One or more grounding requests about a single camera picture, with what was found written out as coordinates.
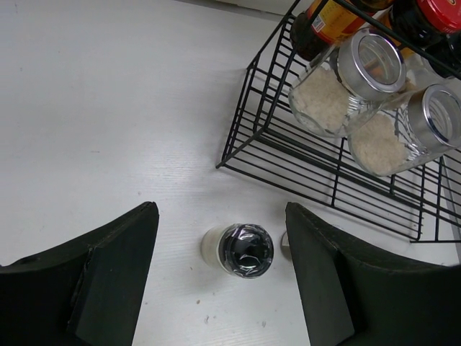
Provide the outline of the red lid sauce jar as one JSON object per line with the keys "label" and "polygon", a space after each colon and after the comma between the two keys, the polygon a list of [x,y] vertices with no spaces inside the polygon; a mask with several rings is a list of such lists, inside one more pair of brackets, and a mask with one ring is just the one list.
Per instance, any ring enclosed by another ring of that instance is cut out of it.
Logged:
{"label": "red lid sauce jar", "polygon": [[460,31],[460,2],[452,0],[394,1],[377,21],[412,45],[425,49]]}
{"label": "red lid sauce jar", "polygon": [[292,24],[290,40],[297,54],[312,61],[334,43],[354,34],[365,21],[335,1],[327,1],[317,16],[321,1],[314,1]]}

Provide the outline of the clear glass jar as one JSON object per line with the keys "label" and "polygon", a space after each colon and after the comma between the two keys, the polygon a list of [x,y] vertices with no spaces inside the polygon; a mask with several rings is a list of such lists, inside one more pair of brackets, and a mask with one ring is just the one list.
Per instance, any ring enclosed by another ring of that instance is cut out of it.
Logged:
{"label": "clear glass jar", "polygon": [[354,161],[385,177],[433,161],[460,147],[460,97],[432,84],[386,102],[348,137]]}
{"label": "clear glass jar", "polygon": [[310,133],[347,137],[403,88],[406,65],[395,43],[362,28],[312,61],[288,94],[290,109]]}

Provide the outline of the clear glass jar front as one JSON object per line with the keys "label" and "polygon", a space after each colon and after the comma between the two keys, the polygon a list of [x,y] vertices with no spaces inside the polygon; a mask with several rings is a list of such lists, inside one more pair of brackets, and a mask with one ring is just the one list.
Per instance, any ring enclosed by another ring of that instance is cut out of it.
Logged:
{"label": "clear glass jar front", "polygon": [[354,161],[385,177],[433,161],[460,147],[460,97],[432,84],[386,102],[348,137]]}

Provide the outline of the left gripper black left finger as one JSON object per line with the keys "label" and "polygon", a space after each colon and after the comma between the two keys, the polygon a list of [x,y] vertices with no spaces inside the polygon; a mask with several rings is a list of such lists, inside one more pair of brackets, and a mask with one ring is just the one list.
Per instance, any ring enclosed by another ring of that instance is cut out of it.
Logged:
{"label": "left gripper black left finger", "polygon": [[146,202],[1,268],[3,345],[131,345],[158,231]]}

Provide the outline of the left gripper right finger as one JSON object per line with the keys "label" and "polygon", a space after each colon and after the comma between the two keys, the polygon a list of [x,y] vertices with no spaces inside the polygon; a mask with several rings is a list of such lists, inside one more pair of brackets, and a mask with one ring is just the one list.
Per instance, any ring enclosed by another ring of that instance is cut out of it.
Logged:
{"label": "left gripper right finger", "polygon": [[460,267],[376,247],[298,203],[286,229],[312,345],[458,345]]}

